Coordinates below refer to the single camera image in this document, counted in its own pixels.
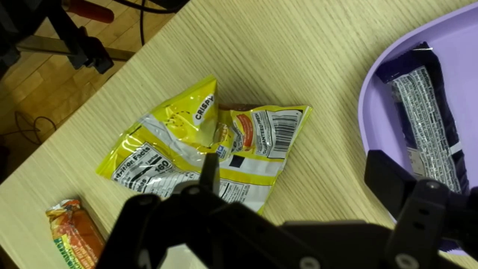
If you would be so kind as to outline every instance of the orange snack package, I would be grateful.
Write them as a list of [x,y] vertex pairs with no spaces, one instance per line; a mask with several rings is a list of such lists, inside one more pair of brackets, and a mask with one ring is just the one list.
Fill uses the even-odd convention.
[[54,241],[70,269],[92,269],[104,238],[79,198],[66,198],[46,210]]

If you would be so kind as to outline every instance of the purple plate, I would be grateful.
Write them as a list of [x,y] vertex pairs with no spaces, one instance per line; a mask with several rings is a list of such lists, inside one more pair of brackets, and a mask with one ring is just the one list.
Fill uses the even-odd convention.
[[369,70],[358,99],[363,146],[382,149],[411,171],[399,114],[390,89],[375,74],[379,64],[427,41],[438,55],[463,144],[469,185],[478,185],[478,2],[441,16],[388,46]]

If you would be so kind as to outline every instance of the wooden table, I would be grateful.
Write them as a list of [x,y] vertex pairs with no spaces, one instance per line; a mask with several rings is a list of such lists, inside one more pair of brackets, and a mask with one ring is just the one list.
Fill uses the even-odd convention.
[[361,80],[393,40],[470,1],[193,0],[0,186],[0,243],[19,267],[64,267],[45,209],[72,195],[107,232],[134,192],[95,174],[97,164],[134,119],[206,74],[221,101],[314,107],[269,219],[391,225],[363,182]]

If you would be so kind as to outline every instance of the barcode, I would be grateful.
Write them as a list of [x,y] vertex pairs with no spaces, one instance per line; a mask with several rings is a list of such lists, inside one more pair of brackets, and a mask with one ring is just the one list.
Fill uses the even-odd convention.
[[302,111],[299,110],[269,111],[269,117],[273,126],[273,146],[269,156],[285,158],[300,122],[300,116]]

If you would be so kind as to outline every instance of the snack bar wrapper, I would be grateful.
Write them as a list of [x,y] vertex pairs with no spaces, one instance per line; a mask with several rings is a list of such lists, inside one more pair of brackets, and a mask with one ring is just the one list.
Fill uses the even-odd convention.
[[67,198],[46,210],[54,241],[70,269],[92,269],[104,246],[98,228],[79,198]]
[[206,77],[122,132],[97,171],[167,198],[176,183],[197,180],[205,153],[216,152],[219,195],[258,210],[308,111],[308,105],[219,108],[216,80]]
[[466,194],[464,152],[433,49],[421,43],[382,64],[376,73],[394,96],[412,171]]

